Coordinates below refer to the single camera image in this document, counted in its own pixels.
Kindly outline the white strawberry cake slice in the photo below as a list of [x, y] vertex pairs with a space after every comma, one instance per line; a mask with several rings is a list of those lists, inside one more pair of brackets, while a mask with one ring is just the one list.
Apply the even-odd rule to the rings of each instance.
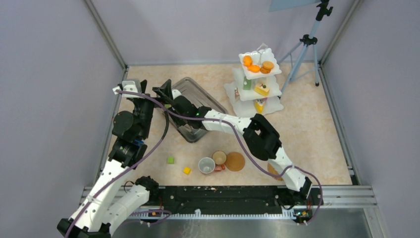
[[239, 94], [238, 88], [234, 88], [234, 101], [235, 102], [240, 101], [240, 94]]

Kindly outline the brown cup with red handle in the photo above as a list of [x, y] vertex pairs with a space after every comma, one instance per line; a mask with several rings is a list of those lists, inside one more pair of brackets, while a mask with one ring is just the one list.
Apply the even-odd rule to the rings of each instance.
[[221, 172], [226, 169], [225, 162], [227, 155], [223, 151], [215, 151], [212, 155], [212, 159], [215, 163], [215, 172]]

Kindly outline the green cake cube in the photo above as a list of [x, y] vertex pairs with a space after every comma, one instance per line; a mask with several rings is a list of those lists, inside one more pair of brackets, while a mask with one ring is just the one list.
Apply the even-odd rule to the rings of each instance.
[[251, 88], [252, 88], [252, 80], [244, 77], [244, 79], [243, 79], [243, 90], [251, 90]]

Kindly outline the yellow cheese cake wedge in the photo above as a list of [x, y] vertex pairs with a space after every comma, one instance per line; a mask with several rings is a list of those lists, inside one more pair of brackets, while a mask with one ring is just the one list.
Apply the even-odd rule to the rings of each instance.
[[256, 99], [254, 100], [254, 107], [258, 114], [262, 114], [264, 107], [265, 107], [265, 100], [264, 99]]

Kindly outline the smooth brown round coaster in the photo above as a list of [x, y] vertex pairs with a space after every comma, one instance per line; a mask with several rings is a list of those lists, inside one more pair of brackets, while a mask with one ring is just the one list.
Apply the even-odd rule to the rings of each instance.
[[225, 166], [233, 172], [242, 170], [245, 166], [245, 158], [241, 153], [231, 152], [227, 154]]

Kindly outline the orange flower cookie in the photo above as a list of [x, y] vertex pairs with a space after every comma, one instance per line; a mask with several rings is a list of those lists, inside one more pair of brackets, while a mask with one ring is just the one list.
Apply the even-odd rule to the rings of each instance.
[[249, 67], [249, 66], [251, 66], [252, 64], [253, 64], [252, 57], [251, 57], [251, 56], [249, 56], [249, 55], [245, 55], [245, 56], [243, 57], [243, 65], [244, 65], [245, 67]]

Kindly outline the orange bear cookie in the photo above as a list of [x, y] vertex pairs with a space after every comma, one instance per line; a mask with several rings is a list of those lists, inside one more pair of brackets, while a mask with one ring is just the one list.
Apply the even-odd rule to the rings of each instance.
[[260, 72], [260, 67], [258, 65], [250, 65], [247, 67], [248, 71], [253, 72], [253, 73], [258, 73]]

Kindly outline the brown round cookie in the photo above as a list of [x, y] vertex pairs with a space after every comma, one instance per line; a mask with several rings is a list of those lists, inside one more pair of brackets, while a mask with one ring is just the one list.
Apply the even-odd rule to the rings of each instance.
[[271, 72], [271, 69], [265, 68], [265, 67], [261, 67], [260, 68], [260, 72], [263, 73], [263, 74], [269, 74]]

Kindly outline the orange round macaron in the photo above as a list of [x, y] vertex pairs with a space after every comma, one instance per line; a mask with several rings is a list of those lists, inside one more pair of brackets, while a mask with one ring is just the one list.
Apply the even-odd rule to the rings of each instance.
[[270, 61], [264, 61], [262, 63], [262, 68], [264, 68], [266, 70], [272, 70], [274, 68], [274, 64]]

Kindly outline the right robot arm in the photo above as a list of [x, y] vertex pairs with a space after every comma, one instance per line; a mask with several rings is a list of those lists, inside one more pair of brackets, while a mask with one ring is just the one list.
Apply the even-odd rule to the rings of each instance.
[[304, 204], [310, 199], [312, 182], [294, 166], [279, 139], [279, 133], [263, 115], [236, 117], [205, 106], [197, 108], [178, 90], [168, 89], [167, 93], [170, 108], [183, 123], [195, 129], [220, 131], [244, 139], [255, 158], [267, 161], [281, 175], [294, 203]]

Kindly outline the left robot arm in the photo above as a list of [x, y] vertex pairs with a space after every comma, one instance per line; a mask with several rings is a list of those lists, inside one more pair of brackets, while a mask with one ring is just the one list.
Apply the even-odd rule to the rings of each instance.
[[79, 208], [57, 225], [65, 238], [110, 238], [137, 208], [158, 201], [158, 183], [150, 177], [137, 179], [122, 198], [113, 201], [136, 167], [157, 148], [148, 151], [144, 143], [150, 133], [154, 108], [173, 100], [170, 79], [153, 88], [156, 97], [145, 92], [146, 86], [146, 80], [123, 81], [113, 89], [115, 94], [130, 100], [134, 109], [114, 116], [112, 134], [116, 141], [101, 174]]

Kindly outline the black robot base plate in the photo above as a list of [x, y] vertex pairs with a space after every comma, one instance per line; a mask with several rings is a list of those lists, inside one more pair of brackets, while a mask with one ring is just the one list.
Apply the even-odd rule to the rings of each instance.
[[315, 208], [323, 204], [320, 189], [311, 189], [308, 197], [285, 186], [166, 186], [149, 198], [148, 205], [172, 212], [204, 215], [280, 214], [303, 206]]

